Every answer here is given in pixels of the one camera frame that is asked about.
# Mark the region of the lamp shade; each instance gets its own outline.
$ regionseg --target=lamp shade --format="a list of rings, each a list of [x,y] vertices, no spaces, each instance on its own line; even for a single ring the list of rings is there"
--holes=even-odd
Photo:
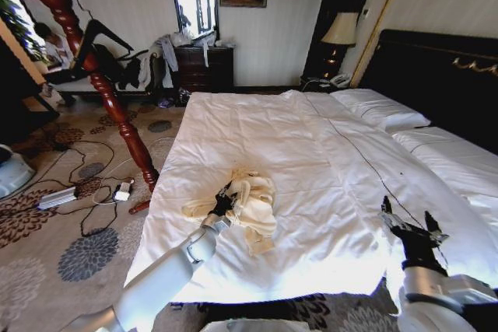
[[[340,12],[330,26],[330,29],[321,38],[322,42],[330,44],[354,44],[356,43],[356,12]]]

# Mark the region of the red wooden bedpost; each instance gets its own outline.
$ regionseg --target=red wooden bedpost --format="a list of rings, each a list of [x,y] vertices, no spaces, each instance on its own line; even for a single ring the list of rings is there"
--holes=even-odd
[[[79,49],[79,44],[83,37],[83,31],[79,27],[79,20],[72,10],[72,0],[41,0],[54,15],[55,21],[62,26],[64,33],[68,39],[69,47],[76,54]],[[123,137],[128,150],[132,155],[137,166],[142,170],[143,178],[149,185],[149,189],[154,189],[159,174],[154,169],[149,151],[143,144],[142,139],[137,132],[135,126],[130,124],[128,115],[120,105],[119,100],[114,94],[112,85],[98,72],[99,62],[96,56],[92,53],[88,54],[83,63],[83,67],[88,72],[93,72],[90,75],[93,87],[100,93],[103,99],[103,104],[109,113],[110,117],[117,123],[119,133]],[[139,209],[131,209],[130,212],[136,212]]]

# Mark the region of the white pillow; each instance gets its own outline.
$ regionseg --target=white pillow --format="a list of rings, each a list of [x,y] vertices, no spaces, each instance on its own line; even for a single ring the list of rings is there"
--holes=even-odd
[[[441,128],[392,136],[498,229],[498,156]]]
[[[371,89],[345,89],[331,95],[356,116],[388,133],[430,124],[421,113]]]

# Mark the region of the floral rug pattern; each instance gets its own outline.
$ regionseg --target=floral rug pattern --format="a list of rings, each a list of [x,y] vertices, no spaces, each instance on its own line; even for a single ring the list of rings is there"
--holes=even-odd
[[[78,100],[61,116],[12,145],[37,170],[28,184],[0,200],[0,330],[52,332],[115,301],[138,248],[147,211],[128,209],[150,199],[117,126],[103,106]],[[183,108],[130,102],[128,115],[160,170]],[[128,201],[109,198],[134,178]],[[45,194],[76,186],[77,199],[45,211]],[[371,296],[308,295],[244,305],[171,303],[154,331],[200,331],[229,318],[306,321],[323,331],[396,331],[395,307],[383,282]]]

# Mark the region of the headboard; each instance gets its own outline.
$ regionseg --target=headboard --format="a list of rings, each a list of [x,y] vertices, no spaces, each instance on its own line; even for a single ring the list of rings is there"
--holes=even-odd
[[[498,154],[497,39],[383,30],[359,87]]]

